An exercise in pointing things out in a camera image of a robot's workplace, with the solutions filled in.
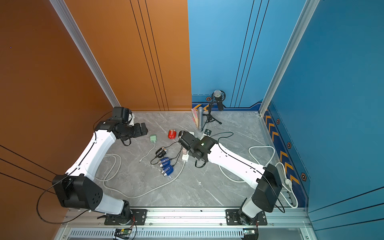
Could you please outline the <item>green USB charger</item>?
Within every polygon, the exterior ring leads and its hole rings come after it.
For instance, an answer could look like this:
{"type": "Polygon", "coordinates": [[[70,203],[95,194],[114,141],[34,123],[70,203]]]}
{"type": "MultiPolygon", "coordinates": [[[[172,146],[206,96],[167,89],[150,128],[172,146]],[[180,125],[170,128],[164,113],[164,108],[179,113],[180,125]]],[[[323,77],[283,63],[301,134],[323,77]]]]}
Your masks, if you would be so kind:
{"type": "Polygon", "coordinates": [[[157,141],[157,136],[156,135],[151,135],[150,136],[150,141],[155,143],[157,141]]]}

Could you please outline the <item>white power strip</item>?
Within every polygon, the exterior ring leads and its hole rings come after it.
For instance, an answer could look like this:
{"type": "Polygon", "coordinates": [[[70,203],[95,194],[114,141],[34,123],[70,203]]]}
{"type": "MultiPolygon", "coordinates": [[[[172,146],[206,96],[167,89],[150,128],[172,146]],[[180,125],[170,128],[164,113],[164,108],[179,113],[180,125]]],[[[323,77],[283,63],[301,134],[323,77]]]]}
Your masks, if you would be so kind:
{"type": "Polygon", "coordinates": [[[189,159],[189,151],[186,148],[182,148],[182,160],[187,162],[189,159]]]}

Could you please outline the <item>red electric shaver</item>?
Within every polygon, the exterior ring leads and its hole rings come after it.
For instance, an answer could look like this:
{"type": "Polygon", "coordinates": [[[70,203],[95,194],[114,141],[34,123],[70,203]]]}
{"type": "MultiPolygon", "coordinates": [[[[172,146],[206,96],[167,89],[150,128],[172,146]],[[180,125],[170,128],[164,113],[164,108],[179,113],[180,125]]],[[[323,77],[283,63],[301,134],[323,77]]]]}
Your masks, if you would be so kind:
{"type": "Polygon", "coordinates": [[[168,133],[168,138],[171,139],[171,140],[174,140],[177,136],[177,131],[176,130],[169,130],[169,133],[168,133]]]}

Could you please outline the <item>black electric shaver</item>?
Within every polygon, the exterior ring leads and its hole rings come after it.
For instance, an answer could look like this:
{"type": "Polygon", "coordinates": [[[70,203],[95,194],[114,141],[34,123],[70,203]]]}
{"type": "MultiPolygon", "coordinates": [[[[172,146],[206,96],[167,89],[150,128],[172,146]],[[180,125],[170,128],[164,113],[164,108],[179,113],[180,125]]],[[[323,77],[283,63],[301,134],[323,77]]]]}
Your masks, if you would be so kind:
{"type": "Polygon", "coordinates": [[[165,156],[166,154],[167,154],[167,149],[164,148],[164,147],[162,147],[162,148],[160,148],[160,149],[158,149],[158,150],[156,151],[156,157],[157,157],[157,158],[162,158],[162,157],[165,156]]]}

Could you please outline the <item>blue electric shaver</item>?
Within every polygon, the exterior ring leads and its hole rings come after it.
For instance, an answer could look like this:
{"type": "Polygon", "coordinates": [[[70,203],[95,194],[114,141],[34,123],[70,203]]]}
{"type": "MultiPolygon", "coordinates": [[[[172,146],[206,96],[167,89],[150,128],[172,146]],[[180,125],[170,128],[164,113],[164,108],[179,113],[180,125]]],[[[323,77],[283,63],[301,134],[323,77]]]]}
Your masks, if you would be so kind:
{"type": "Polygon", "coordinates": [[[170,163],[171,163],[170,158],[163,158],[163,159],[159,160],[159,166],[160,166],[161,168],[170,165],[170,163]]]}
{"type": "Polygon", "coordinates": [[[171,165],[167,165],[162,169],[162,175],[169,176],[174,171],[174,167],[171,165]]]}

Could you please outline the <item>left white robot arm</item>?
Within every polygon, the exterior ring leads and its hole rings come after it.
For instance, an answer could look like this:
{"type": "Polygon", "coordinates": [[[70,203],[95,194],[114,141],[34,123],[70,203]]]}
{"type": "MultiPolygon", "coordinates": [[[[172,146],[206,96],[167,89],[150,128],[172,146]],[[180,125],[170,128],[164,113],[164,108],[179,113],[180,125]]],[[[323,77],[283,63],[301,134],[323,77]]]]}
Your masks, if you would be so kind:
{"type": "Polygon", "coordinates": [[[101,121],[95,127],[91,141],[64,175],[53,179],[54,191],[64,208],[85,209],[105,214],[106,221],[127,224],[133,214],[126,200],[113,198],[95,183],[95,175],[107,151],[116,140],[130,141],[145,136],[144,123],[130,125],[124,121],[101,121]]]}

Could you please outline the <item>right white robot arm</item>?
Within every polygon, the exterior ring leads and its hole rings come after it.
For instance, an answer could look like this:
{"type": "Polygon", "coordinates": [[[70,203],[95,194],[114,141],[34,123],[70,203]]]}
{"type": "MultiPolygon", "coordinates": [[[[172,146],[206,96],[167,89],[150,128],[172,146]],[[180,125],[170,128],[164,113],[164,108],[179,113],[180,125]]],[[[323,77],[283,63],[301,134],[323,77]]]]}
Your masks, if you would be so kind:
{"type": "Polygon", "coordinates": [[[279,171],[271,164],[266,167],[238,156],[226,149],[217,140],[204,136],[196,138],[185,132],[179,143],[189,152],[189,155],[204,163],[216,164],[247,183],[254,193],[245,199],[238,210],[237,222],[241,225],[256,225],[257,216],[261,212],[273,212],[279,202],[279,194],[283,188],[279,171]]]}

